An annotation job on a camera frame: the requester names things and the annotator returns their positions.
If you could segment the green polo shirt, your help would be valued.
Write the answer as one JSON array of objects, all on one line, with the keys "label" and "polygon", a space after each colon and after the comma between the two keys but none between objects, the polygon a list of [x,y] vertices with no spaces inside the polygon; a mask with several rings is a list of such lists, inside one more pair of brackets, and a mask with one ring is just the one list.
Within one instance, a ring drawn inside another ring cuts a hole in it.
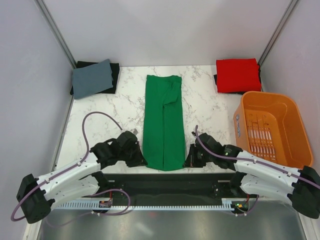
[{"label": "green polo shirt", "polygon": [[149,168],[183,168],[186,141],[180,76],[146,77],[142,153]]}]

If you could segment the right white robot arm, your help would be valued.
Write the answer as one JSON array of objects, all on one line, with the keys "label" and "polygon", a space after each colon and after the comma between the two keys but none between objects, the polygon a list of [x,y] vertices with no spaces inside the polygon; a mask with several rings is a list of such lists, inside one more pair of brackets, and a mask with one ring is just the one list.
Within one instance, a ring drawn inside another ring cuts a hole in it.
[{"label": "right white robot arm", "polygon": [[191,144],[183,167],[201,168],[209,162],[235,172],[229,183],[235,197],[244,193],[267,197],[285,202],[311,219],[320,217],[320,176],[312,167],[283,166],[220,143],[213,148]]}]

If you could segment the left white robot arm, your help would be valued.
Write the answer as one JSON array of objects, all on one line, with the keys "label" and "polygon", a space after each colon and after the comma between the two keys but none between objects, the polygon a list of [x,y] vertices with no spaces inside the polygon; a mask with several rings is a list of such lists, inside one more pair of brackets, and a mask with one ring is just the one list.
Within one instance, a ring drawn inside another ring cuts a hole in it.
[{"label": "left white robot arm", "polygon": [[118,161],[124,161],[129,168],[147,166],[138,141],[122,144],[111,138],[93,146],[83,161],[72,162],[39,177],[26,175],[16,196],[24,219],[34,224],[68,201],[106,196],[110,185],[102,170]]}]

